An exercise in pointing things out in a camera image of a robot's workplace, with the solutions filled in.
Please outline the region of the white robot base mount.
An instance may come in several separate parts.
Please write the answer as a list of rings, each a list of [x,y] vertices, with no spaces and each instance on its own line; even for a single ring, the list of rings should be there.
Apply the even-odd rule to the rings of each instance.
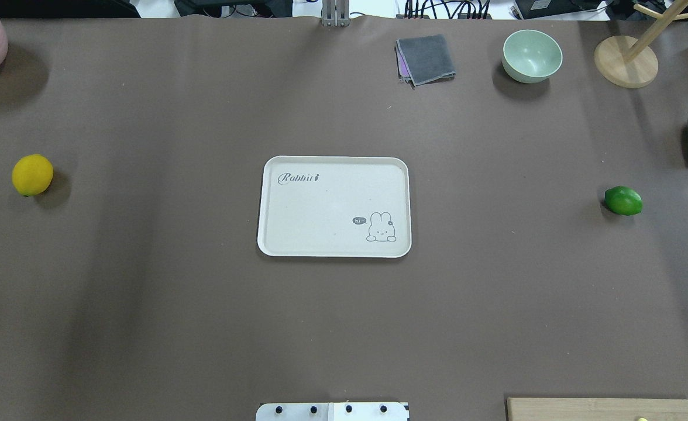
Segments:
[[[409,420],[402,402],[293,402],[259,406],[256,420]]]

